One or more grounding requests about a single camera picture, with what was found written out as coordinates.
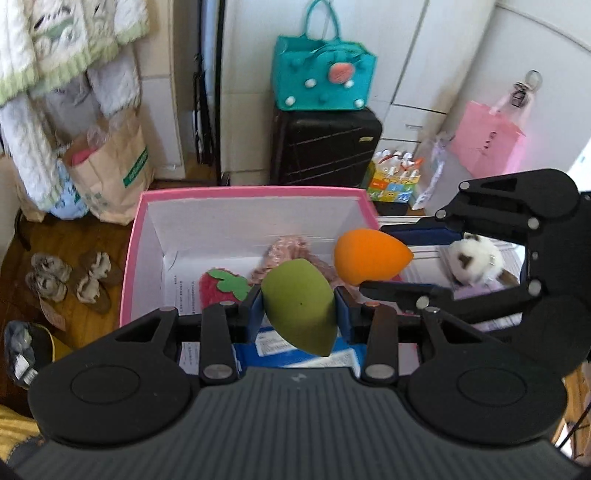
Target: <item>stuffed animal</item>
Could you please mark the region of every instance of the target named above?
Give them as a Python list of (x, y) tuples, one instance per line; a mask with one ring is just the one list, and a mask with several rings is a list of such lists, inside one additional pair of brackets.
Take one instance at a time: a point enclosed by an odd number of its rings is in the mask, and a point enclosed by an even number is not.
[(505, 261), (498, 247), (487, 237), (467, 233), (463, 240), (453, 242), (447, 261), (454, 278), (463, 285), (486, 284), (498, 280), (506, 286), (518, 284), (505, 270)]

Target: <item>green strawberry leaf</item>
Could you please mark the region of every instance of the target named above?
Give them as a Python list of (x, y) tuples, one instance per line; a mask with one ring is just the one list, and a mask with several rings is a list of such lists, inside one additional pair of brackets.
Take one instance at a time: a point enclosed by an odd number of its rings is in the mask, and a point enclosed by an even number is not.
[(218, 280), (231, 280), (235, 278), (236, 275), (232, 275), (230, 272), (226, 272), (225, 270), (209, 270), (207, 274), (210, 277), (217, 278)]
[(251, 289), (248, 280), (244, 277), (237, 277), (235, 275), (232, 275), (232, 278), (220, 280), (217, 282), (216, 287), (219, 291), (224, 293), (231, 292), (239, 301), (244, 301)]

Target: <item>strawberry plush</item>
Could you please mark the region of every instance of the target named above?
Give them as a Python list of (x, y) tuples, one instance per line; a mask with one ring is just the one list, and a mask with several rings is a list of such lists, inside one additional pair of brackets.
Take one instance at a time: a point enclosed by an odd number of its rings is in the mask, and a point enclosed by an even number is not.
[(214, 303), (230, 300), (242, 302), (251, 286), (248, 280), (224, 268), (206, 271), (199, 279), (199, 298), (204, 309)]

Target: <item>hanging towel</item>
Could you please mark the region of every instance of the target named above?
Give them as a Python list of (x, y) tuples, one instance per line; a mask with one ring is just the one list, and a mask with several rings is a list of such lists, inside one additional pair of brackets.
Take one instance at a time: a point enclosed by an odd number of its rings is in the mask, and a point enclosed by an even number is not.
[(0, 124), (18, 174), (30, 199), (48, 211), (63, 189), (57, 170), (57, 156), (43, 129), (41, 114), (22, 93), (0, 108)]
[(0, 0), (0, 105), (63, 86), (147, 32), (145, 0)]
[(89, 68), (87, 75), (105, 117), (139, 105), (138, 69), (131, 45), (123, 47), (114, 60)]
[(33, 107), (43, 109), (51, 131), (63, 144), (86, 132), (100, 117), (100, 105), (86, 75), (78, 75), (67, 85), (45, 94)]

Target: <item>slipper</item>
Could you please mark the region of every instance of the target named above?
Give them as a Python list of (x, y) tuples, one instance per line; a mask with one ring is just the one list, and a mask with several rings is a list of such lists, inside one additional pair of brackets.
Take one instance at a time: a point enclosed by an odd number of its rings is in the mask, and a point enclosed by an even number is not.
[(107, 252), (88, 251), (79, 258), (80, 266), (105, 286), (123, 282), (123, 272), (112, 262)]
[(62, 283), (66, 283), (70, 278), (72, 267), (61, 258), (54, 255), (36, 253), (31, 257), (31, 266), (36, 272), (49, 273)]
[(45, 271), (29, 272), (25, 276), (25, 283), (33, 293), (47, 300), (59, 302), (66, 296), (67, 287), (55, 275)]
[(96, 278), (80, 269), (70, 275), (70, 291), (76, 298), (96, 313), (104, 315), (111, 309), (109, 294)]

